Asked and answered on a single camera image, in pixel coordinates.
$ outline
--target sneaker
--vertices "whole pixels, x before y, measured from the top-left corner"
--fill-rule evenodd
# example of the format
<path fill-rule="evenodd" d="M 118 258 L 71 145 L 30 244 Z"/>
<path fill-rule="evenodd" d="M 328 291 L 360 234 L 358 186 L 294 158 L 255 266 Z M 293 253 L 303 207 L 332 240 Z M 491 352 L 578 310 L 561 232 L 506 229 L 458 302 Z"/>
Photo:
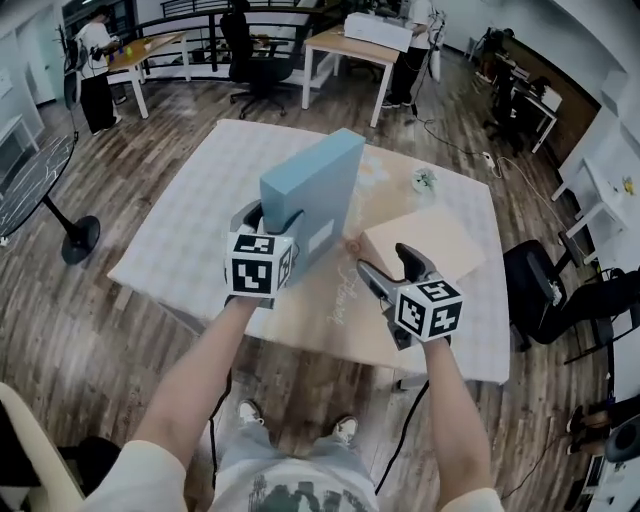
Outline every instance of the sneaker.
<path fill-rule="evenodd" d="M 260 425 L 264 425 L 264 420 L 258 407 L 251 400 L 243 400 L 240 402 L 240 405 L 238 405 L 238 417 L 243 427 L 249 423 L 260 423 Z"/>
<path fill-rule="evenodd" d="M 580 443 L 571 443 L 567 446 L 567 455 L 573 455 L 574 453 L 578 453 L 580 451 Z"/>
<path fill-rule="evenodd" d="M 344 444 L 350 444 L 358 431 L 358 420 L 353 416 L 342 418 L 333 427 L 333 435 L 338 437 Z"/>
<path fill-rule="evenodd" d="M 382 108 L 400 108 L 400 102 L 391 98 L 391 95 L 389 95 L 382 102 Z"/>
<path fill-rule="evenodd" d="M 488 76 L 484 76 L 482 73 L 480 73 L 480 71 L 476 71 L 476 76 L 480 80 L 482 80 L 483 82 L 487 82 L 488 84 L 493 82 L 493 80 L 491 80 L 491 78 L 489 78 Z"/>
<path fill-rule="evenodd" d="M 582 413 L 582 406 L 579 405 L 571 413 L 571 417 L 567 423 L 567 434 L 575 434 L 581 430 L 580 422 L 582 421 L 582 418 L 584 418 L 584 414 Z"/>

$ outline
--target light blue box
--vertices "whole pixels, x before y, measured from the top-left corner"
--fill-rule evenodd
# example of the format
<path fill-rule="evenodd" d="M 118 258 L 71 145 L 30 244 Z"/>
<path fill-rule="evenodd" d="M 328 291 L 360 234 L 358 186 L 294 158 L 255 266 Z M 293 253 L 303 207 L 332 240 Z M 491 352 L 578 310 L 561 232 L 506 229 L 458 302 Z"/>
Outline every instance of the light blue box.
<path fill-rule="evenodd" d="M 365 138 L 346 128 L 322 139 L 260 178 L 264 228 L 280 233 L 303 210 L 299 254 L 289 284 L 342 236 Z"/>

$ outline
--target white shirt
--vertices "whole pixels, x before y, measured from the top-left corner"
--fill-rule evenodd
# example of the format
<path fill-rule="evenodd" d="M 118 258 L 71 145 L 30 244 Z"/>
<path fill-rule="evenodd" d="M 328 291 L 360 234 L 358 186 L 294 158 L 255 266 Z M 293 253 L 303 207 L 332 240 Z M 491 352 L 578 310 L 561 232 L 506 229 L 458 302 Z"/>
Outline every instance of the white shirt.
<path fill-rule="evenodd" d="M 429 26 L 431 22 L 429 16 L 432 11 L 433 6 L 431 5 L 431 0 L 411 0 L 408 21 L 405 24 L 405 28 L 413 30 L 417 25 Z M 409 46 L 428 50 L 430 46 L 429 31 L 427 30 L 418 36 L 413 36 Z"/>
<path fill-rule="evenodd" d="M 84 46 L 89 52 L 86 64 L 80 72 L 80 78 L 93 78 L 109 71 L 107 60 L 104 55 L 99 60 L 93 60 L 91 50 L 95 48 L 104 48 L 111 42 L 111 37 L 107 32 L 107 28 L 102 23 L 87 23 L 76 36 L 78 46 Z"/>
<path fill-rule="evenodd" d="M 186 512 L 186 471 L 172 454 L 146 441 L 127 443 L 113 468 L 79 511 Z M 306 461 L 242 461 L 218 474 L 209 512 L 318 510 L 377 512 L 373 483 L 346 469 Z M 442 512 L 504 512 L 493 489 L 479 489 Z"/>

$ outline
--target wooden floor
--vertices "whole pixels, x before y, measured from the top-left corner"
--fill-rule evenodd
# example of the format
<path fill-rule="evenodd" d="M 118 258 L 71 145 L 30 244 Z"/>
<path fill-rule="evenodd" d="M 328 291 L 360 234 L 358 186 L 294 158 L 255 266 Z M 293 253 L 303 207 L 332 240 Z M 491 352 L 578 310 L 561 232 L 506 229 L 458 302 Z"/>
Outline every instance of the wooden floor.
<path fill-rule="evenodd" d="M 427 78 L 419 94 L 419 117 L 434 119 L 429 129 L 464 148 L 490 150 L 494 158 L 511 152 L 489 142 L 482 129 L 489 89 L 472 79 L 457 55 L 444 53 L 443 81 Z M 69 168 L 52 197 L 71 218 L 100 218 L 96 252 L 78 267 L 60 256 L 63 230 L 44 208 L 2 249 L 0 260 L 0 379 L 15 387 L 60 445 L 88 434 L 122 445 L 133 434 L 163 372 L 193 342 L 192 335 L 148 300 L 126 293 L 106 275 L 181 165 L 222 118 L 237 118 L 241 104 L 230 105 L 232 84 L 163 82 L 144 86 L 150 117 L 142 120 L 128 90 L 119 107 L 124 120 L 92 137 L 81 110 L 80 140 Z M 383 111 L 378 128 L 369 127 L 377 85 L 366 71 L 332 78 L 311 107 L 300 109 L 301 91 L 292 91 L 288 115 L 260 106 L 249 120 L 323 133 L 347 127 L 370 144 L 433 162 L 489 185 L 503 249 L 530 238 L 543 242 L 553 259 L 560 223 L 527 186 L 506 167 L 497 179 L 481 158 L 464 155 L 431 137 L 409 109 Z M 60 105 L 42 109 L 44 139 L 70 130 Z M 558 186 L 542 152 L 515 159 L 540 193 L 548 198 Z M 575 211 L 565 200 L 554 204 L 563 222 Z M 569 268 L 573 290 L 588 277 Z M 572 408 L 606 394 L 603 355 L 563 366 L 592 343 L 586 326 L 571 330 L 550 346 L 514 353 L 511 378 L 504 386 L 470 383 L 493 447 L 493 474 L 503 495 L 531 470 L 544 447 L 564 432 Z M 217 422 L 221 446 L 233 428 L 233 411 L 242 398 L 263 408 L 272 440 L 281 449 L 304 454 L 310 442 L 331 428 L 343 413 L 361 423 L 358 450 L 377 481 L 392 454 L 416 391 L 392 393 L 393 372 L 348 363 L 247 339 L 234 366 L 234 385 Z M 438 474 L 429 438 L 427 401 L 419 408 L 407 442 L 381 493 L 384 511 L 432 510 Z M 574 477 L 583 476 L 586 459 L 567 457 L 567 439 L 559 439 L 526 484 L 503 503 L 509 511 L 561 510 Z M 189 472 L 190 506 L 206 509 L 211 497 L 210 456 L 206 436 Z"/>

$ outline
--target beige box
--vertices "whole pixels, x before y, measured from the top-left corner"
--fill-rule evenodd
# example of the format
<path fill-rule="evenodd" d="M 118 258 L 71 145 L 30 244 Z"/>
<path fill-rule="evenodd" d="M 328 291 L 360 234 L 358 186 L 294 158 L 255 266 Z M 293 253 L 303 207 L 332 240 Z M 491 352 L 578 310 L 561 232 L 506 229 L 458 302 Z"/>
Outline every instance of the beige box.
<path fill-rule="evenodd" d="M 480 266 L 485 255 L 460 221 L 445 206 L 424 210 L 379 224 L 360 236 L 360 257 L 394 279 L 404 277 L 395 246 L 403 243 L 424 254 L 446 279 L 457 281 Z"/>

